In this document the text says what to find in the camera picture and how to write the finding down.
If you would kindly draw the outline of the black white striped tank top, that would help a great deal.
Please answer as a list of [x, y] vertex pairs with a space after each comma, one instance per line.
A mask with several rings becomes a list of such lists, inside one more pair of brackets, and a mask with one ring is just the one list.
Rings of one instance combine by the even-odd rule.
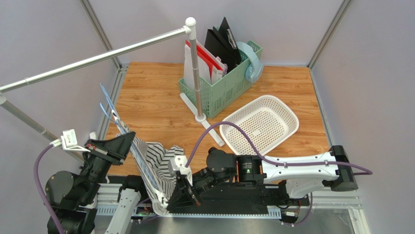
[[185, 150], [177, 145], [166, 149], [159, 142], [145, 142], [135, 137], [130, 152], [144, 181], [153, 210], [158, 215], [167, 215], [167, 206], [176, 187], [176, 179], [170, 174], [168, 163], [175, 156], [183, 156]]

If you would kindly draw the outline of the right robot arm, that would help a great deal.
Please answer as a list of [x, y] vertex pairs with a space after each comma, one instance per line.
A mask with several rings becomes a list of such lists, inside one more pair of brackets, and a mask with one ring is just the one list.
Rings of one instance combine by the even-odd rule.
[[167, 210], [184, 215], [264, 215], [269, 208], [308, 206], [309, 194], [358, 185], [342, 146], [303, 157], [235, 155], [211, 148], [206, 168], [192, 179], [176, 174]]

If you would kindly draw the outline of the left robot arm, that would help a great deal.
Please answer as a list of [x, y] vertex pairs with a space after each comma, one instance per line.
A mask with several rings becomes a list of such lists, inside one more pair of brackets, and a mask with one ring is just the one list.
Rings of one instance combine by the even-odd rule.
[[[89, 139], [84, 146], [79, 146], [74, 130], [63, 132], [59, 141], [50, 144], [55, 147], [61, 144], [64, 150], [81, 151], [84, 164], [80, 173], [59, 171], [47, 181], [40, 190], [44, 205], [50, 218], [47, 231], [50, 234], [92, 234], [95, 229], [98, 191], [106, 181], [112, 166], [122, 165], [126, 159], [135, 132], [122, 134], [110, 140]], [[136, 206], [149, 200], [140, 176], [129, 175], [118, 190], [117, 203], [113, 218], [108, 225], [108, 234], [124, 234], [132, 219]]]

